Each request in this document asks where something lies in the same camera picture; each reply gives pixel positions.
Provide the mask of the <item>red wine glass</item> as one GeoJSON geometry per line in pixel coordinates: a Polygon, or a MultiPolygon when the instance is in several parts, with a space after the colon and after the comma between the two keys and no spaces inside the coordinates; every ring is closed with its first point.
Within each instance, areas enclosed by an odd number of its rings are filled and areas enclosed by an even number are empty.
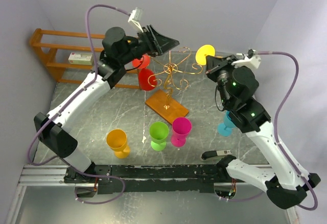
{"type": "Polygon", "coordinates": [[[150,64],[150,57],[148,55],[143,55],[141,59],[134,59],[132,61],[133,67],[139,70],[138,82],[140,88],[144,91],[153,90],[157,85],[155,76],[151,77],[151,75],[154,74],[153,71],[147,68],[149,64],[150,64]]]}

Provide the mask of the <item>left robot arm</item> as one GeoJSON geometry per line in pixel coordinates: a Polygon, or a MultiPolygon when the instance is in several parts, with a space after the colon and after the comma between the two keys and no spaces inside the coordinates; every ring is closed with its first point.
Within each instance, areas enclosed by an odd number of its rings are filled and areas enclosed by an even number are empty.
{"type": "Polygon", "coordinates": [[[125,65],[144,54],[161,56],[178,45],[178,40],[160,34],[152,26],[143,27],[137,37],[127,36],[121,27],[107,30],[100,60],[82,84],[47,115],[35,116],[38,140],[75,168],[82,182],[91,182],[96,175],[95,164],[79,150],[77,140],[69,133],[74,121],[120,81],[127,72],[125,65]]]}

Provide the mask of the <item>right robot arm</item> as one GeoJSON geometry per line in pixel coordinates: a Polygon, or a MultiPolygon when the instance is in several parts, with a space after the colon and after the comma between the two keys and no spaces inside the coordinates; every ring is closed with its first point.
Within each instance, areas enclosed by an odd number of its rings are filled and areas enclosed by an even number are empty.
{"type": "Polygon", "coordinates": [[[206,54],[206,75],[217,83],[223,110],[230,121],[261,151],[271,166],[264,171],[232,155],[217,163],[217,177],[222,182],[238,179],[262,190],[279,208],[299,206],[321,179],[309,173],[292,156],[277,133],[276,123],[254,97],[259,87],[254,70],[258,54],[231,55],[224,58],[206,54]]]}

